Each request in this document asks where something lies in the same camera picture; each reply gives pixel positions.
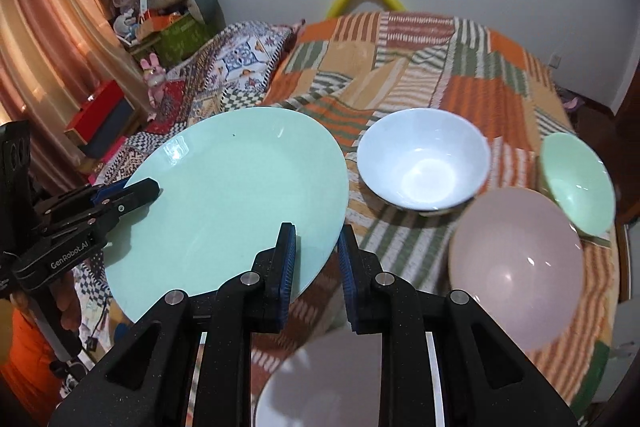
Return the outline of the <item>person's left hand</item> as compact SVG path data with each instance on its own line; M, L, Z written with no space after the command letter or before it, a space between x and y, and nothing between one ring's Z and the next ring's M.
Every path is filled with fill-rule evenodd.
M63 329L77 332L81 322L81 309L73 273L66 272L60 279L50 285L50 289L56 305L62 313L61 325ZM27 322L35 325L35 315L29 309L29 297L24 291L14 291L10 296L10 301L12 306L23 314Z

